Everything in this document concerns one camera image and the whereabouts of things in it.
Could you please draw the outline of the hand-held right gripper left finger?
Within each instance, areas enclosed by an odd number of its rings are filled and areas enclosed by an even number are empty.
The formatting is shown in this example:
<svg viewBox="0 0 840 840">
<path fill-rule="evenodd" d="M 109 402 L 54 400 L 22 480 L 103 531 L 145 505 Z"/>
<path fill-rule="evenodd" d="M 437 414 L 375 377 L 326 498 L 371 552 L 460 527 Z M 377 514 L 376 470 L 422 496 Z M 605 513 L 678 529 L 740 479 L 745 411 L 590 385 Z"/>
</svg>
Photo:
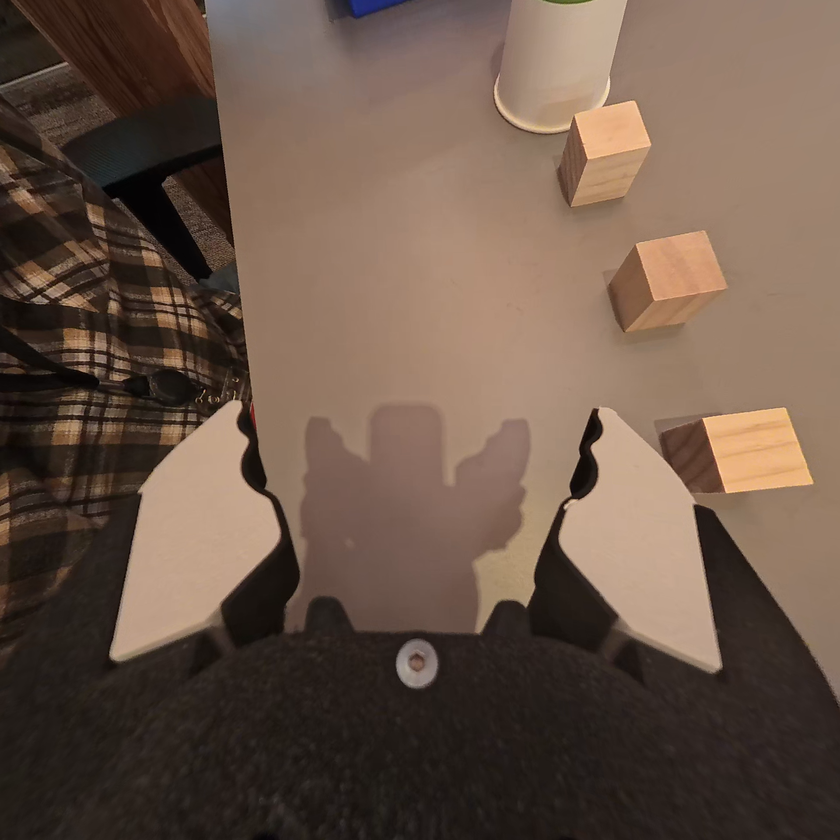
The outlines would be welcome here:
<svg viewBox="0 0 840 840">
<path fill-rule="evenodd" d="M 280 634 L 299 581 L 250 411 L 230 401 L 140 489 L 110 658 L 126 662 L 201 632 L 222 649 Z"/>
</svg>

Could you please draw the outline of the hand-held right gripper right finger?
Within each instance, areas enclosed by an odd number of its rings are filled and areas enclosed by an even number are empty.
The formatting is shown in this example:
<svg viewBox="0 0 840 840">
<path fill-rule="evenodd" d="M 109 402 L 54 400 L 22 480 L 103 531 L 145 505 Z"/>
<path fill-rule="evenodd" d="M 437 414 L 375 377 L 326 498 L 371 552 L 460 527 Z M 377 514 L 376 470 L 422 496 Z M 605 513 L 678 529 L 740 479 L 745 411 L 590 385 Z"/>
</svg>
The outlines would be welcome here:
<svg viewBox="0 0 840 840">
<path fill-rule="evenodd" d="M 631 643 L 722 668 L 696 505 L 611 408 L 592 410 L 534 570 L 532 632 L 615 660 Z"/>
</svg>

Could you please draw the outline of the wooden cube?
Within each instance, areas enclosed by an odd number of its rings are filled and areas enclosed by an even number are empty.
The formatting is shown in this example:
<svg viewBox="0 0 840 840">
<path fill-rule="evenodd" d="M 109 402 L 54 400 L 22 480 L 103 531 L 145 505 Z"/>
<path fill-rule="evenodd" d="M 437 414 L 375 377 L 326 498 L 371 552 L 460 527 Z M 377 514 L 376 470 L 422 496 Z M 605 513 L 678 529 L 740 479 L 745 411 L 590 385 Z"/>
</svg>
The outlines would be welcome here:
<svg viewBox="0 0 840 840">
<path fill-rule="evenodd" d="M 582 207 L 624 197 L 650 147 L 635 100 L 576 113 L 558 168 L 567 204 Z"/>
<path fill-rule="evenodd" d="M 705 230 L 635 244 L 607 286 L 625 333 L 685 324 L 727 289 Z"/>
<path fill-rule="evenodd" d="M 658 436 L 663 457 L 693 495 L 814 483 L 785 407 L 702 416 Z"/>
</svg>

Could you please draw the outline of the white paper cup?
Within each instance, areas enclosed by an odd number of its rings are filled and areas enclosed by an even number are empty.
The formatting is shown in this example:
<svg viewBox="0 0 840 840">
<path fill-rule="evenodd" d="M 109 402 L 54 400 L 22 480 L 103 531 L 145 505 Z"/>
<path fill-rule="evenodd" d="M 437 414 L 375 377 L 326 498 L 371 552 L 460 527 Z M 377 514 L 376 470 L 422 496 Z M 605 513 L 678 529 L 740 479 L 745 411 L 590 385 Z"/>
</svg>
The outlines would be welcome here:
<svg viewBox="0 0 840 840">
<path fill-rule="evenodd" d="M 570 130 L 602 107 L 626 1 L 512 1 L 493 98 L 502 118 L 530 133 Z"/>
</svg>

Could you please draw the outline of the black badge reel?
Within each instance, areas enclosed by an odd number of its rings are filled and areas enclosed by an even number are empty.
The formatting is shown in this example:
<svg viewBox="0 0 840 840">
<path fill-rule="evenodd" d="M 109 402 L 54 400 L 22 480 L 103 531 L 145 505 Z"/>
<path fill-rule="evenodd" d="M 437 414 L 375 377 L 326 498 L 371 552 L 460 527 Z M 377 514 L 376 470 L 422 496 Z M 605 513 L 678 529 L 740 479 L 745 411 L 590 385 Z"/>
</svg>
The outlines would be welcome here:
<svg viewBox="0 0 840 840">
<path fill-rule="evenodd" d="M 186 374 L 169 368 L 132 376 L 120 386 L 130 396 L 169 407 L 194 403 L 202 393 Z"/>
</svg>

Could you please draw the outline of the person's plaid shirt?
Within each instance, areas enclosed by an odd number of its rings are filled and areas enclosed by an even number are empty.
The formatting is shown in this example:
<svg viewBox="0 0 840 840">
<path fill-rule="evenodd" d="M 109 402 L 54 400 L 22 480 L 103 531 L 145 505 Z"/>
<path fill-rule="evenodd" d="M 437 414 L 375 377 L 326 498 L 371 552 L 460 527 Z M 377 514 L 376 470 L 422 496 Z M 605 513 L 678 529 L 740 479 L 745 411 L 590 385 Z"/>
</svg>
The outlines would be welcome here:
<svg viewBox="0 0 840 840">
<path fill-rule="evenodd" d="M 219 397 L 248 372 L 239 295 L 182 280 L 142 228 L 12 103 L 1 107 L 2 386 L 57 375 L 116 383 L 173 369 Z M 204 421 L 189 402 L 89 387 L 2 390 L 1 649 L 41 607 L 123 500 Z"/>
</svg>

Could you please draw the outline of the brown wooden cabinet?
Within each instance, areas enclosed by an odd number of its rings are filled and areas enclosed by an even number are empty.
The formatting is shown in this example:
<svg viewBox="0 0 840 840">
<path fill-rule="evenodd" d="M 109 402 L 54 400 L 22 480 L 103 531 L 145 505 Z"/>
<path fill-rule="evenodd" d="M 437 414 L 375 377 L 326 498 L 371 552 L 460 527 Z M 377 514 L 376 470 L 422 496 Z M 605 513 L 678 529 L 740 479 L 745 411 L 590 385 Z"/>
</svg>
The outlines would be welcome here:
<svg viewBox="0 0 840 840">
<path fill-rule="evenodd" d="M 151 132 L 182 171 L 185 188 L 229 242 L 233 230 L 222 164 L 207 22 L 192 1 L 14 1 L 112 113 Z"/>
</svg>

